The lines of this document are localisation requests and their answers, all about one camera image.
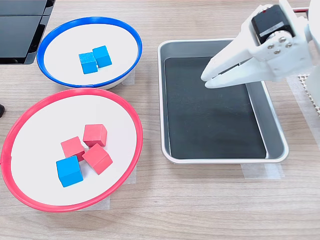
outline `tape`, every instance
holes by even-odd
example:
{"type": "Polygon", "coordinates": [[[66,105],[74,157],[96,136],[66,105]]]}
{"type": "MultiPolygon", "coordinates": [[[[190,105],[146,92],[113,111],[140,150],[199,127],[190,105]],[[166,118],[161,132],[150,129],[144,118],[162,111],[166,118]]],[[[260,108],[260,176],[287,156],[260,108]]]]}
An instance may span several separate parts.
{"type": "Polygon", "coordinates": [[[283,179],[285,177],[281,163],[243,163],[245,179],[283,179]]]}
{"type": "Polygon", "coordinates": [[[136,78],[136,68],[132,69],[132,71],[128,74],[125,80],[122,81],[123,85],[134,85],[136,78]]]}

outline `wooden block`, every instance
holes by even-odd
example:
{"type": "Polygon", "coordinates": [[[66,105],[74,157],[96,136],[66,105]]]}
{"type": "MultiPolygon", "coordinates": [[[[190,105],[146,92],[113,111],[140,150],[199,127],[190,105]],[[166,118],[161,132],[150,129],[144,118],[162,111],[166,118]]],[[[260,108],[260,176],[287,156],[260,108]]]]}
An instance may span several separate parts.
{"type": "Polygon", "coordinates": [[[94,48],[92,51],[99,68],[103,68],[112,64],[107,47],[105,45],[94,48]]]}
{"type": "Polygon", "coordinates": [[[83,154],[83,158],[98,175],[113,163],[109,154],[99,144],[91,147],[83,154]]]}
{"type": "Polygon", "coordinates": [[[92,147],[99,144],[105,147],[107,143],[107,129],[103,124],[87,124],[84,127],[83,142],[92,147]]]}
{"type": "Polygon", "coordinates": [[[97,62],[92,52],[79,54],[79,59],[84,74],[98,72],[97,62]]]}
{"type": "Polygon", "coordinates": [[[84,159],[85,149],[78,136],[62,142],[61,146],[66,158],[76,156],[79,162],[84,159]]]}
{"type": "Polygon", "coordinates": [[[84,180],[76,156],[57,161],[56,169],[58,178],[64,188],[84,180]]]}

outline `blue bowl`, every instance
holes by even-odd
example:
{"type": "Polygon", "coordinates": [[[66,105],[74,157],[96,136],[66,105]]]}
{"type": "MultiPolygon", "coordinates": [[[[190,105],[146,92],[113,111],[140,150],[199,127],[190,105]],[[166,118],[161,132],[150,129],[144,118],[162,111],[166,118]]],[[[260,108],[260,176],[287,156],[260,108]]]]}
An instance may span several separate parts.
{"type": "Polygon", "coordinates": [[[127,23],[114,19],[114,18],[109,18],[109,17],[103,17],[103,16],[90,16],[90,17],[83,17],[83,18],[79,18],[79,19],[75,19],[69,22],[66,22],[60,26],[58,26],[56,29],[54,29],[53,31],[51,31],[42,41],[42,43],[39,46],[36,58],[37,58],[37,62],[38,62],[38,66],[40,68],[40,70],[43,72],[44,75],[46,75],[49,79],[51,79],[52,81],[67,86],[67,87],[71,87],[71,88],[101,88],[101,87],[105,87],[108,88],[108,85],[111,85],[117,81],[119,81],[120,79],[126,77],[128,75],[128,73],[130,73],[132,71],[132,69],[135,68],[135,66],[138,64],[140,58],[141,58],[141,54],[142,54],[142,41],[141,38],[139,36],[139,34],[137,33],[137,31],[131,27],[130,25],[128,25],[127,23]],[[81,26],[81,25],[88,25],[88,24],[107,24],[107,25],[114,25],[114,26],[118,26],[121,27],[125,30],[127,30],[129,33],[131,33],[131,35],[134,37],[134,39],[136,40],[137,46],[138,46],[138,55],[135,59],[134,64],[123,74],[121,74],[120,76],[105,81],[105,82],[101,82],[101,83],[97,83],[97,84],[89,84],[89,85],[75,85],[75,84],[69,84],[69,83],[65,83],[62,81],[59,81],[58,79],[54,78],[46,69],[45,66],[45,62],[44,62],[44,56],[45,56],[45,52],[46,49],[48,47],[48,45],[61,33],[63,33],[64,31],[67,31],[71,28],[77,27],[77,26],[81,26]]]}

